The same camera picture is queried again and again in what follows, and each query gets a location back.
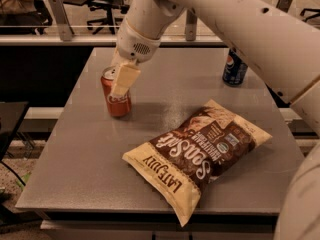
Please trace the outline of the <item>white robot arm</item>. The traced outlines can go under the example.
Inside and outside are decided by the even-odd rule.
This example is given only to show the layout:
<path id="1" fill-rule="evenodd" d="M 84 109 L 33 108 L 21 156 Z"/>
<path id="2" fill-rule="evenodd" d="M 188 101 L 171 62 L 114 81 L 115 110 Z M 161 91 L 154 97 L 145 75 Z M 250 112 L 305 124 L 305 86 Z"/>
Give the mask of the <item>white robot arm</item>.
<path id="1" fill-rule="evenodd" d="M 320 30 L 261 0 L 133 0 L 117 35 L 112 87 L 133 85 L 132 67 L 149 60 L 166 28 L 189 10 L 320 134 Z M 320 239 L 320 144 L 295 174 L 274 240 Z"/>

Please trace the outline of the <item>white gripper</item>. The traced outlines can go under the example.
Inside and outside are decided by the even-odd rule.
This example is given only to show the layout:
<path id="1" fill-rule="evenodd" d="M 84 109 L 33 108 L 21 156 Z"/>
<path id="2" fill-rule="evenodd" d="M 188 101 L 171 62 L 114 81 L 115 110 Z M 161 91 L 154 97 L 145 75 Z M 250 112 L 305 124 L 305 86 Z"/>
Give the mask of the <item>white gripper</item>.
<path id="1" fill-rule="evenodd" d="M 116 48 L 110 63 L 115 69 L 115 78 L 111 87 L 113 97 L 122 97 L 127 94 L 141 74 L 136 63 L 150 60 L 159 45 L 159 39 L 143 36 L 130 26 L 127 19 L 124 19 L 117 32 Z"/>

